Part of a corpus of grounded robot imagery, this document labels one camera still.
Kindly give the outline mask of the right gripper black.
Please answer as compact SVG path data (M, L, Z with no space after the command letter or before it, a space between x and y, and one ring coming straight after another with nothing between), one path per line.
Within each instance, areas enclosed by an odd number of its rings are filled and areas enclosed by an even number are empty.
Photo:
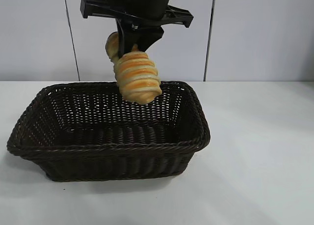
M118 29L118 56L131 52L134 44L146 51L163 37L162 25L180 24L188 28L193 15L185 9L170 6L169 0L81 0L82 17L114 18ZM132 25L150 27L138 31Z

